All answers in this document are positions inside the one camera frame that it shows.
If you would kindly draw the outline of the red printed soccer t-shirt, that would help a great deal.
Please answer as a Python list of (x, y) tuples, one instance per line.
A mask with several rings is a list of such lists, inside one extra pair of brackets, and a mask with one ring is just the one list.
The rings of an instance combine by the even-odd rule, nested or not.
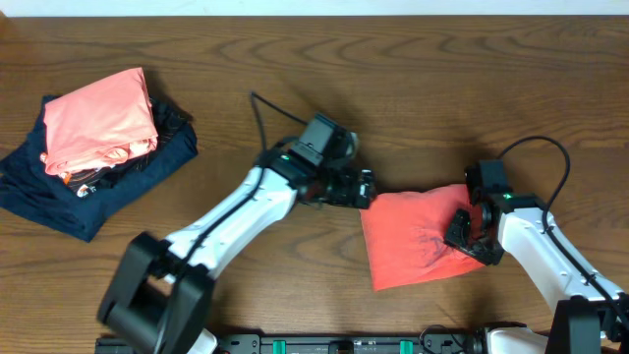
[(482, 263), (444, 243), (459, 209), (478, 216), (463, 184), (423, 193), (383, 193), (362, 209), (372, 289), (441, 280), (482, 268)]

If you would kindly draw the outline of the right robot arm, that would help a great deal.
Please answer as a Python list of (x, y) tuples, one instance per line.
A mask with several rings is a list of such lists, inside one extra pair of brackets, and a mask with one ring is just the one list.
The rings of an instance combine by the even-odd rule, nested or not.
[(510, 254), (529, 275), (553, 312), (547, 335), (523, 324), (494, 324), (464, 343), (467, 353), (600, 353), (607, 339), (628, 350), (628, 294), (603, 276), (557, 226), (534, 194), (516, 194), (501, 160), (481, 160), (465, 170), (470, 203), (481, 211), (473, 235), (468, 211), (457, 209), (444, 242), (485, 266)]

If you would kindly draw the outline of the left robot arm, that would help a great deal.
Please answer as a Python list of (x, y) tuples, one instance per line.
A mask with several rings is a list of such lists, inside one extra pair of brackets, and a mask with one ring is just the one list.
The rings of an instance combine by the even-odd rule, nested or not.
[(352, 161), (358, 136), (317, 114), (299, 137), (264, 147), (244, 181), (189, 226), (128, 245), (97, 311), (138, 353), (212, 353), (205, 322), (215, 282), (260, 232), (297, 203), (366, 209), (374, 175)]

